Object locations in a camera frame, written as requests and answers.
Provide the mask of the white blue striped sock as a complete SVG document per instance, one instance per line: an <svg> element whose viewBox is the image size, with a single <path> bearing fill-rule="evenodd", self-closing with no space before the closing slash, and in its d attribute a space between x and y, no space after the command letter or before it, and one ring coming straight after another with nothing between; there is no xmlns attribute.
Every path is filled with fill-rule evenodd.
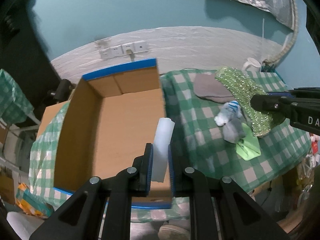
<svg viewBox="0 0 320 240"><path fill-rule="evenodd" d="M214 121L217 126L221 127L230 122L234 118L240 119L242 117L241 107L235 100L225 103Z"/></svg>

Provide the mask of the beige slipper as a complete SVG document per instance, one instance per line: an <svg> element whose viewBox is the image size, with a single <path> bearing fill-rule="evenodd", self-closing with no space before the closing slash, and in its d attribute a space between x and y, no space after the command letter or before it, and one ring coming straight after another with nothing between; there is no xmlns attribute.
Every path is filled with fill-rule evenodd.
<svg viewBox="0 0 320 240"><path fill-rule="evenodd" d="M160 240L189 240L190 232L179 226L166 224L159 228Z"/></svg>

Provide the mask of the white electric kettle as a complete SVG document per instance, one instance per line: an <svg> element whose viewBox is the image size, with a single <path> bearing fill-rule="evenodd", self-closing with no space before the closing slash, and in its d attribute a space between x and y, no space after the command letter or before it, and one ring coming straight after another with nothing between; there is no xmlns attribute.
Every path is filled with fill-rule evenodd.
<svg viewBox="0 0 320 240"><path fill-rule="evenodd" d="M242 71L260 72L260 70L261 70L260 62L252 57L248 57L247 61L244 63L242 67Z"/></svg>

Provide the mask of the wall socket row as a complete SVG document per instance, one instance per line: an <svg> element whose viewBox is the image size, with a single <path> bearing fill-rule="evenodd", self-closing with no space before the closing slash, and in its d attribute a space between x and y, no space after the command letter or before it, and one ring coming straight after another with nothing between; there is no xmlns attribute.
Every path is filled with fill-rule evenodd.
<svg viewBox="0 0 320 240"><path fill-rule="evenodd" d="M123 56L134 57L136 53L144 53L148 49L149 46L146 41L135 41L102 49L99 51L99 54L103 60L109 60Z"/></svg>

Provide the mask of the green checkered side cloth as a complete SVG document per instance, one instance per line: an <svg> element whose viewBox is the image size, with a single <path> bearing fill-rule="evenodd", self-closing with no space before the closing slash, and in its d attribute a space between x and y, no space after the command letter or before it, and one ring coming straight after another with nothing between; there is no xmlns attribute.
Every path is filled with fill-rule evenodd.
<svg viewBox="0 0 320 240"><path fill-rule="evenodd" d="M1 69L0 79L1 119L7 124L25 122L34 108L13 77Z"/></svg>

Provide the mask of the grey towel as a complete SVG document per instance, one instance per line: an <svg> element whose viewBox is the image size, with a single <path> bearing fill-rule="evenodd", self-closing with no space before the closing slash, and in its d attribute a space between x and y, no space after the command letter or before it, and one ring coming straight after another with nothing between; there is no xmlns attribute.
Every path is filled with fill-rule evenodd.
<svg viewBox="0 0 320 240"><path fill-rule="evenodd" d="M193 89L196 96L216 103L235 100L232 93L217 79L215 74L196 74Z"/></svg>

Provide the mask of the green checkered tablecloth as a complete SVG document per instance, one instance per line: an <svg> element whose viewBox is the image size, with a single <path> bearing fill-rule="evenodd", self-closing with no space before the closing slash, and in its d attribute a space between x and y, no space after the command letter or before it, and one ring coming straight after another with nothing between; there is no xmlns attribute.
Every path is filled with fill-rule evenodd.
<svg viewBox="0 0 320 240"><path fill-rule="evenodd" d="M288 121L259 138L261 155L242 159L235 145L223 139L213 117L220 105L198 98L193 91L197 69L168 72L161 76L165 109L175 122L173 142L187 155L193 167L213 178L232 177L246 192L285 174L295 167L311 148L308 133ZM33 143L30 153L31 192L54 206L62 205L68 194L54 189L56 152L68 104L58 106L57 114Z"/></svg>

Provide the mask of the grey sock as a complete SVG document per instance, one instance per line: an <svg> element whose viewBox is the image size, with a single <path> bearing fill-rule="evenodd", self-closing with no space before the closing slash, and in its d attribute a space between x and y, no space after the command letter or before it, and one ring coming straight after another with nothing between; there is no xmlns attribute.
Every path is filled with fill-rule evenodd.
<svg viewBox="0 0 320 240"><path fill-rule="evenodd" d="M223 138L232 144L238 143L246 136L242 127L242 122L238 118L233 118L222 128Z"/></svg>

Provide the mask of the pale blue foam cylinder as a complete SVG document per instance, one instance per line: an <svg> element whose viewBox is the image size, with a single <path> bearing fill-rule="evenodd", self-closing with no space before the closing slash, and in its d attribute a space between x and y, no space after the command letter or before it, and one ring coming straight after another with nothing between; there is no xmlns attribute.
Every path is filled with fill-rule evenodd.
<svg viewBox="0 0 320 240"><path fill-rule="evenodd" d="M160 118L153 140L153 165L151 180L164 182L167 170L169 144L175 123L170 118Z"/></svg>

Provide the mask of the green sparkly scrub cloth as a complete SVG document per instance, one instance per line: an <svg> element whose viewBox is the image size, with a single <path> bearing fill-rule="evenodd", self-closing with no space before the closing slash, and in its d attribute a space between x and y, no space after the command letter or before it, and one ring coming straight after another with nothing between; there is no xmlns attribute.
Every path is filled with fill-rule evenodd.
<svg viewBox="0 0 320 240"><path fill-rule="evenodd" d="M251 107L250 101L254 95L267 95L263 87L255 81L257 78L265 76L265 73L243 72L229 67L222 67L215 73L216 80L231 92L245 116L249 118L253 135L256 137L267 135L271 129L284 121L284 117L279 113L260 112Z"/></svg>

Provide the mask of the light green cloth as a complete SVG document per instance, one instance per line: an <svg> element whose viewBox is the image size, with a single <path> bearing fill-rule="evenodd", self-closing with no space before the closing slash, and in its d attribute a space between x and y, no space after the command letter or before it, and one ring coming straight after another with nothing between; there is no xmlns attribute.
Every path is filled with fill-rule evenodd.
<svg viewBox="0 0 320 240"><path fill-rule="evenodd" d="M260 144L257 137L253 135L251 128L242 123L245 136L236 143L236 153L245 161L261 156Z"/></svg>

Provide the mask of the blue cardboard box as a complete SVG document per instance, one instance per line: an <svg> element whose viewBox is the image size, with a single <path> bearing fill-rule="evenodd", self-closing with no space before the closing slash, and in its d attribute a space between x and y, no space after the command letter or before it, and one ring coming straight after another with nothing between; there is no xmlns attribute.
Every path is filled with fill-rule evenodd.
<svg viewBox="0 0 320 240"><path fill-rule="evenodd" d="M67 104L54 167L54 189L73 193L93 176L110 178L152 143L165 116L154 58L84 74Z"/></svg>

